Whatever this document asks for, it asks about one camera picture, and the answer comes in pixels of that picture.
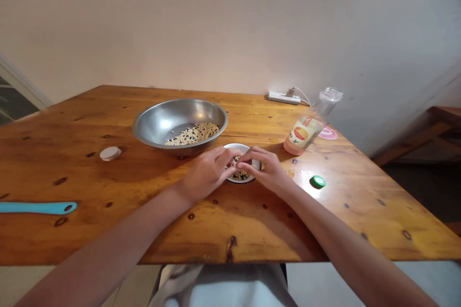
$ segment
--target plastic bottle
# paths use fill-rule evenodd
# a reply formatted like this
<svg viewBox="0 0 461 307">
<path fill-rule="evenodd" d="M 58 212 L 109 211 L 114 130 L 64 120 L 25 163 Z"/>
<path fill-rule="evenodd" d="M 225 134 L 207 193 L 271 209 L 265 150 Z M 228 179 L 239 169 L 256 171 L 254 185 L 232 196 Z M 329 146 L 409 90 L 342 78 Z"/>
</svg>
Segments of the plastic bottle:
<svg viewBox="0 0 461 307">
<path fill-rule="evenodd" d="M 307 147 L 327 125 L 327 116 L 336 103 L 342 99 L 342 93 L 331 87 L 319 94 L 319 98 L 298 119 L 287 139 L 283 143 L 286 151 L 293 155 L 303 154 Z"/>
</svg>

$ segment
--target doorway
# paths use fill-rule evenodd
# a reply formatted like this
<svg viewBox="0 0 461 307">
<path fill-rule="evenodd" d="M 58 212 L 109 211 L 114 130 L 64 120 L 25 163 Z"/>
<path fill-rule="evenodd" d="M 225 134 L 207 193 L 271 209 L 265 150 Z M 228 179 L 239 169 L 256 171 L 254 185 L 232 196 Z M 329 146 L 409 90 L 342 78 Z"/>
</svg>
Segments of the doorway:
<svg viewBox="0 0 461 307">
<path fill-rule="evenodd" d="M 0 55 L 0 126 L 50 105 L 50 100 Z"/>
</svg>

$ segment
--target small white bowl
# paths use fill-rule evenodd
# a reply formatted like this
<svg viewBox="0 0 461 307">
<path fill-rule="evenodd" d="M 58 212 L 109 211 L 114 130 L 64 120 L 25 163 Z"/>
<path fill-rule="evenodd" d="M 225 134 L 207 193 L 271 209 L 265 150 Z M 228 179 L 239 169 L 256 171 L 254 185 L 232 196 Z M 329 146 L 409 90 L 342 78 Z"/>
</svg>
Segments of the small white bowl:
<svg viewBox="0 0 461 307">
<path fill-rule="evenodd" d="M 231 144 L 226 144 L 224 147 L 227 148 L 232 148 L 232 149 L 239 149 L 243 154 L 246 154 L 246 152 L 250 149 L 249 146 L 245 144 L 239 144 L 239 143 L 231 143 Z M 251 165 L 253 168 L 256 168 L 257 170 L 261 170 L 261 162 L 257 160 L 251 160 Z M 254 176 L 250 175 L 247 179 L 245 180 L 234 180 L 231 179 L 230 177 L 227 178 L 227 180 L 231 183 L 237 184 L 237 185 L 244 185 L 247 183 L 252 182 L 255 179 Z"/>
</svg>

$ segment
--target green bottle cap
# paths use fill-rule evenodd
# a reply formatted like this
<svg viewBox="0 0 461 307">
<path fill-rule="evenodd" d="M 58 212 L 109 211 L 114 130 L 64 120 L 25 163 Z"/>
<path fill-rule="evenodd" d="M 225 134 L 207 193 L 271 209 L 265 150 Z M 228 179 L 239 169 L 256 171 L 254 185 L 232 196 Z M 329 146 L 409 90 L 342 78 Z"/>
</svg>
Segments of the green bottle cap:
<svg viewBox="0 0 461 307">
<path fill-rule="evenodd" d="M 319 176 L 319 175 L 314 175 L 313 177 L 311 177 L 309 182 L 316 189 L 321 189 L 321 188 L 325 187 L 325 185 L 327 184 L 325 179 L 323 177 Z"/>
</svg>

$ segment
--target blue spatula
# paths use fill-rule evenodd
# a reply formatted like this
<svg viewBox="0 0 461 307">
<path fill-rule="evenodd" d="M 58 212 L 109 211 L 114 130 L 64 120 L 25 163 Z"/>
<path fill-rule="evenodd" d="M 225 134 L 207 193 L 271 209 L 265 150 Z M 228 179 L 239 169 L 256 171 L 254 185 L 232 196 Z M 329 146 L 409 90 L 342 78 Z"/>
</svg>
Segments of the blue spatula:
<svg viewBox="0 0 461 307">
<path fill-rule="evenodd" d="M 67 214 L 77 208 L 73 201 L 58 203 L 10 203 L 0 202 L 0 213 L 50 213 Z"/>
</svg>

